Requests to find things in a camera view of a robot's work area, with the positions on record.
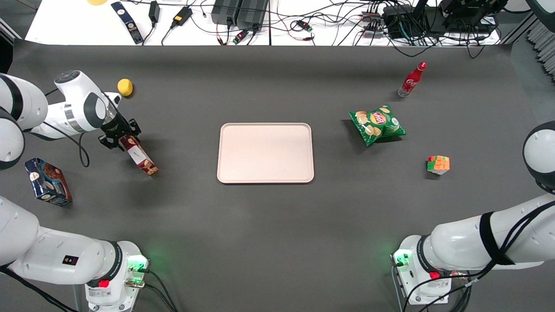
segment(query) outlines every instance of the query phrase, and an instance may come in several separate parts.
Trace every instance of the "white table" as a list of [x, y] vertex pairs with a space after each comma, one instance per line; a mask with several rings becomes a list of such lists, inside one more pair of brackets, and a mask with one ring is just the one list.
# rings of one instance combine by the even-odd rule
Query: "white table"
[[[207, 46], [207, 45], [219, 45], [216, 40], [215, 32], [216, 25], [212, 23], [210, 18], [210, 12], [212, 10], [212, 4], [214, 0], [207, 0], [204, 2], [202, 8], [207, 14], [204, 18], [201, 12], [201, 7], [198, 5], [202, 0], [189, 0], [192, 6], [193, 16], [189, 19], [183, 26], [174, 28], [166, 40], [164, 41], [165, 46]], [[35, 16], [33, 23], [25, 37], [28, 41], [44, 43], [44, 44], [63, 44], [63, 45], [134, 45], [128, 31], [123, 26], [123, 23], [114, 12], [110, 3], [113, 0], [108, 0], [103, 5], [92, 6], [86, 0], [42, 0], [41, 6]], [[152, 32], [148, 38], [145, 45], [147, 46], [159, 46], [162, 38], [166, 34], [171, 21], [175, 14], [180, 10], [182, 5], [186, 4], [186, 0], [159, 0], [160, 3], [160, 16], [159, 23], [156, 25], [155, 30]], [[141, 34], [146, 36], [150, 31], [151, 23], [148, 18], [148, 10], [150, 0], [144, 0], [144, 3], [134, 4], [131, 2], [123, 2], [123, 6], [127, 9], [129, 14], [135, 20], [137, 27]], [[178, 4], [180, 6], [171, 6], [163, 4]], [[430, 6], [436, 6], [436, 0], [428, 1]], [[301, 15], [306, 14], [324, 6], [330, 5], [330, 0], [270, 0], [270, 11], [271, 22], [274, 27], [285, 29], [289, 28], [291, 21], [295, 21], [299, 18], [287, 18], [284, 23], [275, 23], [279, 20], [278, 15], [275, 13], [276, 10], [280, 14], [287, 15]], [[379, 13], [382, 13], [383, 7], [386, 4], [381, 4], [378, 8]], [[344, 16], [350, 10], [354, 9], [349, 16], [360, 14], [362, 11], [367, 9], [367, 5], [364, 3], [360, 4], [345, 4], [338, 14], [340, 6], [332, 6], [319, 12], [335, 14]], [[265, 15], [265, 24], [268, 23], [270, 14]], [[353, 16], [351, 18], [354, 23], [360, 20], [360, 17]], [[204, 32], [199, 29], [194, 22], [202, 29], [208, 32]], [[337, 45], [353, 28], [353, 22], [346, 22], [343, 25], [338, 26], [337, 23], [324, 24], [323, 21], [319, 19], [312, 19], [310, 22], [313, 27], [312, 33], [314, 34], [314, 43], [317, 46], [330, 46], [334, 43], [334, 39], [337, 34], [337, 40], [335, 40], [335, 45]], [[223, 40], [226, 40], [226, 27], [217, 26], [220, 36]], [[232, 27], [232, 33], [229, 42], [234, 38], [235, 34], [239, 32], [236, 27]], [[352, 31], [345, 41], [341, 44], [342, 46], [351, 46], [353, 42], [358, 40], [361, 33], [358, 31], [362, 28], [357, 27]], [[310, 37], [308, 32], [290, 32], [291, 35], [295, 37]], [[450, 37], [460, 37], [461, 34], [450, 34]], [[246, 41], [250, 39], [247, 37], [241, 45], [245, 45]], [[278, 29], [271, 30], [272, 45], [275, 46], [311, 46], [310, 41], [295, 40], [291, 38], [286, 31], [281, 31]], [[487, 39], [481, 41], [481, 44], [495, 44], [499, 41], [499, 36], [497, 32], [494, 32]], [[361, 38], [358, 45], [368, 46], [372, 43], [373, 46], [391, 46], [392, 43], [388, 38]], [[428, 39], [427, 44], [432, 45], [436, 43], [435, 39]], [[269, 29], [264, 27], [256, 37], [251, 42], [251, 45], [268, 45], [269, 44]], [[405, 39], [396, 39], [393, 43], [396, 46], [407, 46], [408, 42]], [[457, 41], [452, 41], [445, 39], [440, 43], [436, 43], [437, 46], [452, 46], [457, 45]]]

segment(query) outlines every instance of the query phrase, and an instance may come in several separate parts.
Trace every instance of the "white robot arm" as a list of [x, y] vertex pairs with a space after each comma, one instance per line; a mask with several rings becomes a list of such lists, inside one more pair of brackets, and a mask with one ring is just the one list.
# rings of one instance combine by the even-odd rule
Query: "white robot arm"
[[[408, 303], [447, 303], [451, 279], [438, 278], [457, 271], [482, 270], [492, 261], [494, 270], [524, 269], [555, 259], [555, 122], [530, 132], [523, 157], [536, 183], [549, 194], [500, 212], [440, 224], [430, 235], [404, 239], [392, 260], [405, 297], [410, 294]], [[501, 251], [511, 229], [531, 214], [537, 216], [522, 227], [506, 252]]]
[[85, 284], [95, 311], [131, 311], [148, 260], [129, 241], [96, 240], [43, 228], [37, 217], [0, 196], [0, 272], [46, 283]]
[[120, 137], [140, 133], [135, 120], [127, 122], [117, 110], [122, 96], [102, 92], [83, 72], [63, 72], [54, 84], [65, 102], [48, 105], [46, 96], [30, 82], [0, 74], [0, 170], [15, 165], [23, 154], [22, 131], [56, 140], [102, 129], [99, 140], [110, 149], [119, 146]]

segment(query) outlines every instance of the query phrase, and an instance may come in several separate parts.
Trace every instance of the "table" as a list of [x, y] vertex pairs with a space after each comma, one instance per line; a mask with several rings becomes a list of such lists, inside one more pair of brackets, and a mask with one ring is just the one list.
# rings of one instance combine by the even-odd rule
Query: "table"
[[[212, 10], [212, 5], [215, 0], [207, 0], [201, 4], [201, 0], [197, 0], [194, 3], [190, 0], [193, 9], [192, 20], [189, 20], [182, 27], [177, 27], [174, 29], [164, 44], [167, 46], [205, 46], [205, 45], [219, 45], [216, 40], [215, 33], [219, 30], [220, 35], [223, 40], [226, 40], [226, 29], [225, 26], [220, 26], [219, 29], [216, 25], [212, 24], [209, 13]], [[123, 1], [124, 7], [128, 10], [129, 14], [135, 20], [139, 31], [143, 36], [146, 36], [151, 29], [151, 22], [148, 18], [149, 1], [144, 0], [145, 3], [134, 4], [132, 2]], [[416, 0], [407, 0], [407, 3], [416, 3]], [[429, 0], [428, 4], [430, 6], [437, 6], [439, 0]], [[27, 33], [26, 40], [45, 43], [45, 44], [75, 44], [75, 45], [134, 45], [133, 40], [129, 36], [128, 31], [121, 23], [120, 19], [117, 17], [116, 13], [110, 6], [112, 1], [101, 6], [91, 6], [86, 0], [43, 0], [41, 7], [37, 12], [35, 19]], [[162, 0], [159, 1], [160, 6], [160, 22], [156, 26], [153, 34], [147, 40], [145, 45], [156, 45], [159, 46], [162, 38], [166, 34], [172, 18], [180, 10], [181, 6], [186, 4], [185, 0], [169, 1]], [[269, 10], [272, 14], [266, 14], [265, 20], [268, 21], [269, 15], [271, 15], [271, 20], [276, 27], [272, 29], [272, 45], [275, 46], [310, 46], [311, 42], [296, 40], [291, 38], [288, 33], [284, 30], [289, 28], [291, 21], [296, 20], [296, 18], [288, 18], [284, 20], [284, 23], [275, 23], [279, 20], [279, 14], [305, 14], [309, 12], [316, 12], [320, 8], [325, 6], [330, 6], [329, 0], [310, 0], [310, 1], [297, 1], [297, 0], [270, 0]], [[381, 14], [383, 7], [387, 4], [383, 3], [379, 5], [378, 12]], [[353, 29], [354, 24], [360, 17], [353, 16], [360, 14], [361, 11], [368, 8], [368, 4], [364, 2], [351, 1], [349, 4], [343, 6], [341, 14], [338, 14], [340, 6], [332, 6], [320, 12], [328, 14], [337, 14], [340, 16], [350, 17], [353, 22], [346, 22], [345, 24], [337, 27], [337, 24], [324, 24], [323, 21], [313, 19], [311, 25], [313, 26], [313, 34], [315, 36], [314, 43], [317, 46], [330, 46], [337, 45], [341, 40], [347, 36], [350, 30]], [[204, 18], [201, 10], [204, 10], [207, 14], [207, 18]], [[234, 27], [232, 28], [230, 42], [239, 31]], [[308, 32], [290, 32], [292, 36], [297, 38], [310, 37]], [[460, 37], [459, 33], [447, 34], [450, 37]], [[354, 44], [355, 40], [358, 40], [359, 35], [357, 31], [353, 31], [342, 45], [351, 46]], [[499, 35], [494, 32], [486, 38], [480, 41], [482, 45], [495, 44], [499, 42]], [[434, 44], [437, 46], [452, 46], [459, 44], [457, 41], [444, 40], [441, 43], [437, 43], [435, 39], [428, 39], [427, 44]], [[252, 45], [268, 45], [269, 44], [269, 30], [264, 28], [261, 32], [256, 35], [253, 39]], [[396, 39], [391, 42], [386, 37], [383, 38], [362, 38], [358, 45], [361, 46], [406, 46], [408, 41], [405, 39]], [[476, 45], [476, 42], [471, 42], [470, 45]]]
[[[34, 199], [23, 162], [0, 174], [0, 192], [45, 227], [137, 243], [182, 310], [397, 312], [389, 254], [404, 237], [542, 194], [522, 160], [522, 142], [536, 121], [510, 50], [486, 47], [471, 60], [466, 49], [437, 48], [412, 59], [387, 47], [138, 49], [18, 41], [9, 74], [44, 91], [67, 69], [83, 70], [106, 91], [131, 79], [135, 94], [120, 111], [137, 120], [160, 171], [148, 177], [126, 153], [100, 145], [98, 132], [83, 138], [89, 168], [69, 140], [28, 135], [22, 161], [40, 157], [60, 167], [74, 203], [64, 209]], [[396, 90], [419, 61], [428, 61], [425, 75], [400, 99]], [[383, 104], [407, 136], [367, 148], [347, 112]], [[314, 180], [219, 183], [219, 130], [228, 122], [309, 124]], [[436, 154], [452, 162], [440, 179], [425, 168]], [[467, 311], [552, 311], [553, 269], [555, 261], [492, 272], [474, 288]], [[36, 284], [73, 301], [71, 286]], [[5, 276], [0, 288], [1, 311], [56, 311]], [[162, 310], [144, 290], [135, 312]]]

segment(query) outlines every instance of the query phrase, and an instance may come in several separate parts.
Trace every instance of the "green led light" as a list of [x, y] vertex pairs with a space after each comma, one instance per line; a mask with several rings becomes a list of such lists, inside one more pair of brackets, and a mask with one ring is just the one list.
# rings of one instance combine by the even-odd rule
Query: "green led light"
[[148, 260], [143, 255], [132, 255], [127, 259], [127, 267], [129, 269], [143, 269], [147, 266]]
[[407, 249], [399, 249], [393, 254], [393, 258], [397, 260], [397, 263], [402, 265], [407, 265], [410, 257], [412, 257], [412, 251]]

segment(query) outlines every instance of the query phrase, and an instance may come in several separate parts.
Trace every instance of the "gray backdrop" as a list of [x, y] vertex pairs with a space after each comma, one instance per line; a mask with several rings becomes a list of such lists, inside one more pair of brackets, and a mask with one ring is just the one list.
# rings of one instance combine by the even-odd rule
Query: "gray backdrop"
[[[404, 237], [542, 194], [521, 157], [536, 121], [509, 53], [510, 46], [487, 47], [471, 60], [465, 48], [407, 58], [382, 47], [20, 41], [10, 74], [45, 92], [68, 69], [84, 71], [105, 91], [131, 79], [134, 95], [120, 111], [138, 121], [143, 147], [160, 171], [149, 177], [127, 153], [103, 147], [100, 131], [84, 137], [92, 158], [86, 169], [69, 140], [28, 135], [22, 161], [0, 173], [0, 192], [45, 227], [137, 243], [182, 310], [395, 312], [389, 254]], [[428, 62], [423, 80], [400, 100], [397, 88], [420, 61]], [[63, 97], [56, 92], [48, 100]], [[384, 104], [408, 135], [367, 148], [347, 112]], [[314, 180], [219, 183], [219, 130], [228, 122], [308, 123]], [[425, 169], [427, 157], [437, 154], [452, 163], [440, 178]], [[64, 171], [71, 207], [34, 199], [23, 168], [32, 157]], [[553, 269], [554, 262], [495, 271], [474, 287], [468, 311], [552, 311]], [[36, 284], [72, 305], [71, 286]], [[0, 288], [1, 311], [56, 311], [5, 276]], [[141, 293], [137, 312], [163, 309], [148, 290]]]

